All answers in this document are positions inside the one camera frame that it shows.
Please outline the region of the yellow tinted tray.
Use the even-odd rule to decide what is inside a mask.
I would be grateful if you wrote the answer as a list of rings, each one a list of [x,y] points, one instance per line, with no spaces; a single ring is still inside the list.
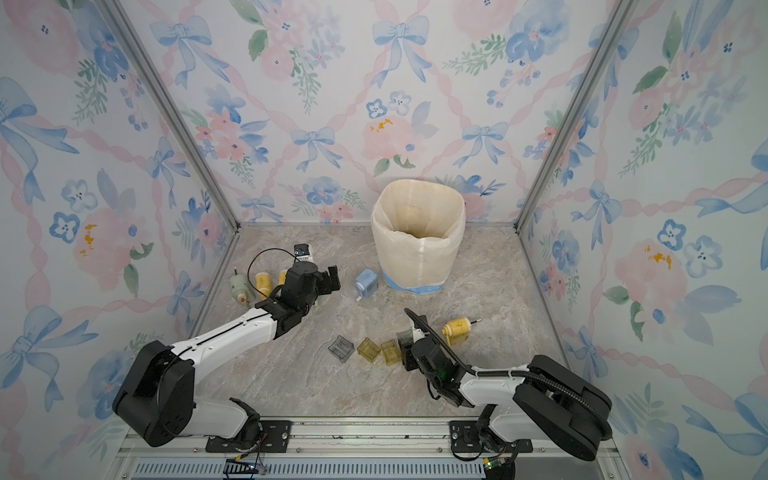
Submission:
[[[381,354],[381,347],[370,338],[365,337],[357,347],[357,353],[366,361],[373,364]]]
[[[402,361],[402,353],[396,340],[388,340],[382,343],[380,348],[387,366],[393,366]]]

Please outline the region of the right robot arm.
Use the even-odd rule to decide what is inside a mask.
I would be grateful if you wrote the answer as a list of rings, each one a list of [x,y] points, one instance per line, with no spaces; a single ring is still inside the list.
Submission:
[[[613,437],[611,400],[548,356],[536,355],[521,367],[483,369],[461,362],[431,334],[400,337],[398,348],[405,369],[424,375],[432,399],[481,410],[474,421],[449,422],[451,450],[462,461],[528,453],[535,440],[593,461],[600,444]]]

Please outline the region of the clear shavings tray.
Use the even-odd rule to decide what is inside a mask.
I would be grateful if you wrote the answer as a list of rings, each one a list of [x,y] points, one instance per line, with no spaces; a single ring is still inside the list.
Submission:
[[[346,363],[351,355],[355,351],[354,344],[343,337],[338,335],[335,340],[328,346],[329,352],[335,356],[341,363]]]

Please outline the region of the yellow pencil sharpener front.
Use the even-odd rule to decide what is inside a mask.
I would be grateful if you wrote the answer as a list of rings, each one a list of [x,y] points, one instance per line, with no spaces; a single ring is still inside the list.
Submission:
[[[273,282],[271,276],[267,272],[258,272],[254,278],[255,290],[257,297],[260,300],[268,298],[273,291]]]

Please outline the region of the blue pencil sharpener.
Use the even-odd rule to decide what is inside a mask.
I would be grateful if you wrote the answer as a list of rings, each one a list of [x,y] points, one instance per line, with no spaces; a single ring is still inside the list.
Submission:
[[[370,298],[378,290],[378,274],[374,270],[366,268],[356,277],[354,286],[357,292],[357,301]]]

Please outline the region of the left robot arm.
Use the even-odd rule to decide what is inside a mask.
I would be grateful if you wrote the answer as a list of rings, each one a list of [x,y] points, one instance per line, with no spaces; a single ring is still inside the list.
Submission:
[[[151,447],[181,436],[207,436],[238,452],[255,450],[265,436],[259,414],[242,400],[205,400],[197,385],[248,350],[287,334],[320,296],[341,287],[335,266],[322,271],[297,261],[283,285],[236,319],[191,339],[145,345],[113,400],[113,412]]]

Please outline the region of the pale green pencil sharpener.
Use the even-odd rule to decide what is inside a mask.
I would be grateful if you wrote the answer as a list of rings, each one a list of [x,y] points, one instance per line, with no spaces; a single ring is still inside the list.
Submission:
[[[246,276],[234,269],[229,278],[229,289],[232,298],[237,304],[251,308],[255,304],[255,293]]]

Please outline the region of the clear green-tinted tray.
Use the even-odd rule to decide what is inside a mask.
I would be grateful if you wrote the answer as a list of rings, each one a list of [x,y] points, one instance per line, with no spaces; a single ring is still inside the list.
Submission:
[[[414,332],[412,329],[404,330],[396,334],[398,347],[403,350],[410,348],[414,343]]]

